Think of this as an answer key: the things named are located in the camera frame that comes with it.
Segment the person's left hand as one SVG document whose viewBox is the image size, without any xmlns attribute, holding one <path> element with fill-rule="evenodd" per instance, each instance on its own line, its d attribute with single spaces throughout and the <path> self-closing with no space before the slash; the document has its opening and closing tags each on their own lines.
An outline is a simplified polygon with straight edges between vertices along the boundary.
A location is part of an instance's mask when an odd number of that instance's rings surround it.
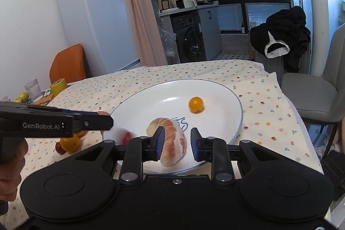
<svg viewBox="0 0 345 230">
<path fill-rule="evenodd" d="M 28 152 L 25 139 L 18 143 L 14 158 L 1 164 L 0 196 L 3 201 L 15 201 L 17 188 L 21 183 L 21 171 L 25 165 L 25 155 Z"/>
</svg>

